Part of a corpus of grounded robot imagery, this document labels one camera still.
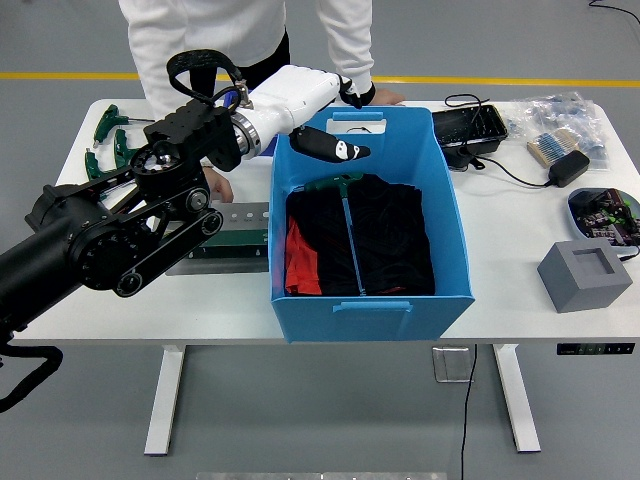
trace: bin handle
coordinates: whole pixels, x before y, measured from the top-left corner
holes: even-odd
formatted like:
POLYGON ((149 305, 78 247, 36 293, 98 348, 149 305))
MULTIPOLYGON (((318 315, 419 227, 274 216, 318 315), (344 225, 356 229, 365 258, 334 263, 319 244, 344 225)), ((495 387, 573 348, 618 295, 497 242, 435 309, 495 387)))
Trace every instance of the bin handle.
POLYGON ((404 310, 409 313, 413 305, 407 301, 400 302, 341 302, 333 306, 333 313, 342 310, 404 310))
POLYGON ((356 111, 356 112, 333 112, 332 120, 334 122, 353 122, 353 121, 376 121, 383 120, 384 114, 376 111, 356 111))

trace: white table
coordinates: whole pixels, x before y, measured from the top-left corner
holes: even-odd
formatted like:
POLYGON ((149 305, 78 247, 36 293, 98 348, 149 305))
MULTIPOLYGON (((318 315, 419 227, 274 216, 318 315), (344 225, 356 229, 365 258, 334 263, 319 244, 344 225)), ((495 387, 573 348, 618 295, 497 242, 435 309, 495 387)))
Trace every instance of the white table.
MULTIPOLYGON (((92 146, 95 126, 111 103, 122 115, 151 115, 145 100, 94 103, 58 184, 87 180, 84 152, 92 146)), ((511 106, 494 103, 501 111, 511 106)), ((445 108, 442 102, 407 104, 434 111, 445 108)), ((605 113, 599 107, 597 112, 606 134, 609 171, 589 171, 564 189, 544 190, 522 188, 492 164, 483 171, 470 168, 452 173, 476 301, 440 341, 494 345, 518 451, 539 451, 540 445, 515 353, 517 344, 640 339, 640 322, 632 317, 640 309, 640 259, 625 264, 636 283, 610 307, 565 314, 556 313, 536 270, 555 242, 574 239, 566 214, 571 191, 615 187, 640 199, 640 176, 605 113)), ((139 127, 125 129, 130 147, 145 143, 139 127)), ((111 140, 109 137, 98 148, 99 159, 113 158, 111 140)), ((492 158, 529 182, 547 180, 546 172, 526 152, 524 141, 503 142, 492 158)), ((268 200, 270 168, 270 159, 255 158, 228 174, 236 201, 268 200)), ((145 453, 163 455, 168 449, 187 345, 285 343, 269 293, 268 273, 163 275, 128 299, 81 288, 17 334, 14 343, 162 345, 165 353, 145 453)))

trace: person's hand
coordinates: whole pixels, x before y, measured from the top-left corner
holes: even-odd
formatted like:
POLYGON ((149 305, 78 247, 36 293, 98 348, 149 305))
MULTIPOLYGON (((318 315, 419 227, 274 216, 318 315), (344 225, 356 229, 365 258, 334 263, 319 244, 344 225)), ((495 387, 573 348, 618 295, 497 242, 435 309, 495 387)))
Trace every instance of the person's hand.
POLYGON ((222 203, 233 202, 233 190, 231 190, 231 184, 229 180, 220 175, 217 171, 210 167, 204 167, 202 169, 204 176, 209 184, 209 190, 213 194, 214 192, 220 194, 222 203))
POLYGON ((369 105, 396 105, 406 100, 405 96, 386 88, 376 89, 376 94, 369 105))

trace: white sleeve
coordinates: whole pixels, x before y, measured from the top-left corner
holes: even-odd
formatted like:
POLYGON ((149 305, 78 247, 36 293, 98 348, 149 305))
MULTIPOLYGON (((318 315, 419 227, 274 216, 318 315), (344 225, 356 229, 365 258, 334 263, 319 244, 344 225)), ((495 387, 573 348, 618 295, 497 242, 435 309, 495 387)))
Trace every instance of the white sleeve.
POLYGON ((129 47, 156 119, 190 98, 169 83, 167 61, 184 51, 187 16, 180 0, 119 0, 129 23, 129 47))
POLYGON ((316 0, 337 73, 351 78, 359 93, 371 88, 371 0, 316 0))

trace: gray box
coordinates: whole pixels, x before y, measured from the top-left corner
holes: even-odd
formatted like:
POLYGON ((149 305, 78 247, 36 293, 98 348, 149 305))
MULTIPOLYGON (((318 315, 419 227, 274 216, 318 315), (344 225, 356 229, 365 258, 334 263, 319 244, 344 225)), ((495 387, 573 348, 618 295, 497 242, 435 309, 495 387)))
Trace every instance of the gray box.
POLYGON ((608 307, 633 283, 604 238, 554 244, 538 273, 558 313, 608 307))

